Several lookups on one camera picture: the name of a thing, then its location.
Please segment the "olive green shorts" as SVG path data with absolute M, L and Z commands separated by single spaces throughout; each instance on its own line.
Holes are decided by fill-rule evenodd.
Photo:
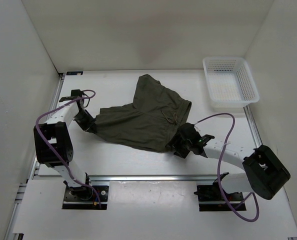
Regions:
M 168 143 L 187 122 L 191 107 L 191 101 L 145 74 L 138 78 L 132 103 L 100 109 L 96 134 L 109 143 L 168 152 Z

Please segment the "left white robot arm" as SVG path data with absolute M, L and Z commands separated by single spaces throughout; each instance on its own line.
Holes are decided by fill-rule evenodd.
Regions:
M 62 97 L 58 108 L 37 118 L 33 129 L 37 161 L 56 170 L 67 189 L 83 201 L 99 200 L 90 177 L 73 161 L 74 150 L 68 127 L 72 121 L 85 132 L 96 134 L 96 119 L 86 110 L 84 101 L 91 99 L 84 91 L 73 90 Z

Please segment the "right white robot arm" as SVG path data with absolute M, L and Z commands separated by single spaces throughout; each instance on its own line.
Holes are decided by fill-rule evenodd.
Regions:
M 225 145 L 212 135 L 188 138 L 178 133 L 167 146 L 181 158 L 186 158 L 193 152 L 205 158 L 219 159 Z M 227 144 L 222 160 L 244 172 L 229 173 L 220 179 L 221 182 L 213 187 L 213 195 L 219 200 L 224 200 L 235 192 L 253 192 L 270 200 L 291 178 L 287 168 L 266 145 L 248 150 Z

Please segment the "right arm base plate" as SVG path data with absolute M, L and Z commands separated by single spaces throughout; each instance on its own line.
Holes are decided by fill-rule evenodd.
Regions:
M 198 197 L 198 205 L 200 212 L 229 212 L 231 209 L 226 204 L 223 196 L 220 193 L 219 187 L 215 185 L 197 185 L 194 192 Z M 246 211 L 245 203 L 240 205 L 240 202 L 244 200 L 244 196 L 241 192 L 229 193 L 225 192 L 226 198 L 229 203 L 237 211 Z

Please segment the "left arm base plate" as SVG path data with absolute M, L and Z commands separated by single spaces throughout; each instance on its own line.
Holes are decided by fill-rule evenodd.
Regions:
M 63 210 L 98 210 L 108 208 L 109 186 L 93 185 L 95 191 L 88 187 L 66 187 L 63 195 Z

